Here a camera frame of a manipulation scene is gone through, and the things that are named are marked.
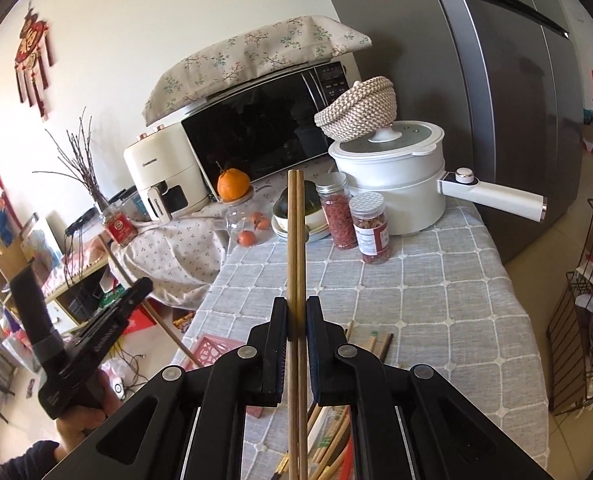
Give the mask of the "person's left hand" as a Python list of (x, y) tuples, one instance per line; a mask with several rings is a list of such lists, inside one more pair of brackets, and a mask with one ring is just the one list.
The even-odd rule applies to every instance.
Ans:
[(86, 439), (87, 431), (99, 428), (122, 406), (122, 402), (111, 388), (108, 375), (103, 370), (97, 370), (97, 379), (103, 392), (102, 408), (76, 405), (56, 419), (56, 428), (60, 436), (60, 443), (54, 450), (57, 462), (63, 460)]

